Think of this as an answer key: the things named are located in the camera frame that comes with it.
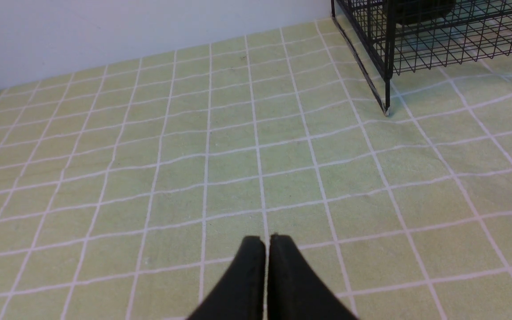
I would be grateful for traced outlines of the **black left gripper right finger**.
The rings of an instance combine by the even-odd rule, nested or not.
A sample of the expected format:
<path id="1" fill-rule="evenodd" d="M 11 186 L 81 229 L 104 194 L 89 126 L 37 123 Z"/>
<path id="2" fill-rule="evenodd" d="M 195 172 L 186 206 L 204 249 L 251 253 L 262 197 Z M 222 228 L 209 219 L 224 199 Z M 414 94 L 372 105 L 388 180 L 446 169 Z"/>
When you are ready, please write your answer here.
<path id="1" fill-rule="evenodd" d="M 270 238 L 269 320 L 356 320 L 323 283 L 288 235 Z"/>

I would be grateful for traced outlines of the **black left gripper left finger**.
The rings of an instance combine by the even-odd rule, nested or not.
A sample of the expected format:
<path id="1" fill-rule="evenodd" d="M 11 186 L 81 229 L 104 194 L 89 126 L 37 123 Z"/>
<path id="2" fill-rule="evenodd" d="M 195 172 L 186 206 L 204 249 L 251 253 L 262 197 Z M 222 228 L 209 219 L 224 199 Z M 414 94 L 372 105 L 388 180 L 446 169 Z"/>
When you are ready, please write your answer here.
<path id="1" fill-rule="evenodd" d="M 266 247 L 260 237 L 244 237 L 228 269 L 188 319 L 261 320 L 265 267 Z"/>

